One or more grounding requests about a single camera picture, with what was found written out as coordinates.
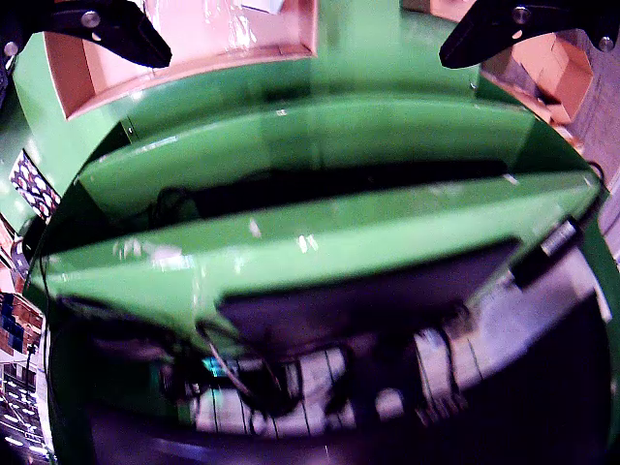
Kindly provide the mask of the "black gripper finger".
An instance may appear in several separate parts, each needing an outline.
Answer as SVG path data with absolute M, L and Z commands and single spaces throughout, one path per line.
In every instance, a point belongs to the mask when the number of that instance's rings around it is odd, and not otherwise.
M 572 29 L 583 31 L 597 50 L 614 50 L 619 37 L 619 3 L 479 0 L 443 42 L 439 58 L 446 68 L 467 68 L 522 41 Z
M 171 48 L 132 1 L 3 1 L 1 55 L 21 53 L 49 32 L 95 43 L 145 67 L 167 67 Z

